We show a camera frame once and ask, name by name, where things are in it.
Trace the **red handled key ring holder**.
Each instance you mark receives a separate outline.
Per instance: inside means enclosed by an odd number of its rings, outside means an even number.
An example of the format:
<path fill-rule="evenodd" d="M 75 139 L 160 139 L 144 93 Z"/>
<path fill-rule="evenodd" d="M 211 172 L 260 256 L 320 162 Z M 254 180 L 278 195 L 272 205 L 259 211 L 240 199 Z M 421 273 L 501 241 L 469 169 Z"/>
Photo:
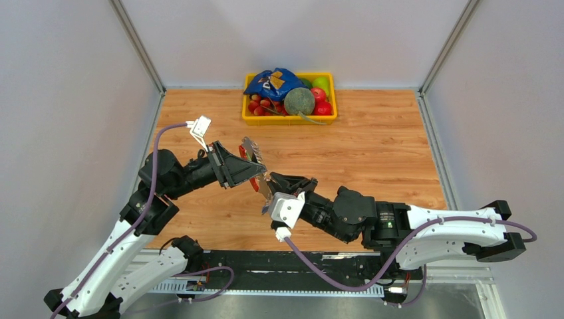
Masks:
<path fill-rule="evenodd" d="M 242 138 L 238 147 L 241 159 L 249 162 L 254 170 L 253 177 L 249 179 L 255 192 L 264 197 L 265 203 L 261 208 L 261 214 L 265 214 L 273 199 L 272 190 L 268 186 L 269 176 L 259 146 L 250 137 Z"/>

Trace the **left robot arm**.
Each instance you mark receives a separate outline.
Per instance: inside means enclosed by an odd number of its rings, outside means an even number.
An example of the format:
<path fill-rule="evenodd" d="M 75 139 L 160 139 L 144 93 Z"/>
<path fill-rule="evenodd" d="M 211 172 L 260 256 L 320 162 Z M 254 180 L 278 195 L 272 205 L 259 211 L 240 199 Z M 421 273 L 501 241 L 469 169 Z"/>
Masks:
<path fill-rule="evenodd" d="M 257 146 L 244 140 L 239 155 L 214 142 L 181 164 L 167 149 L 152 152 L 140 169 L 140 184 L 119 214 L 108 239 L 66 287 L 50 290 L 45 304 L 53 316 L 119 318 L 141 296 L 168 277 L 202 270 L 203 250 L 189 236 L 177 237 L 138 270 L 126 268 L 178 213 L 174 201 L 213 183 L 232 188 L 266 172 Z"/>

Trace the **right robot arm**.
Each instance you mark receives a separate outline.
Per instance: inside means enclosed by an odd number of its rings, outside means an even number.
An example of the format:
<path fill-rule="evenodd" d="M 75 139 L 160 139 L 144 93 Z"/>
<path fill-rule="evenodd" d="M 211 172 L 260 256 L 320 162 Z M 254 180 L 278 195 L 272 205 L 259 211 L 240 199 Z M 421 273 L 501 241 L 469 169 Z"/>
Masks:
<path fill-rule="evenodd" d="M 377 201 L 348 189 L 327 199 L 315 193 L 317 180 L 272 173 L 266 181 L 271 195 L 267 212 L 281 242 L 304 221 L 344 242 L 361 240 L 381 254 L 380 268 L 388 277 L 428 263 L 472 256 L 478 262 L 510 261 L 524 253 L 525 239 L 510 232 L 511 210 L 494 201 L 470 211 L 436 210 L 407 203 Z"/>

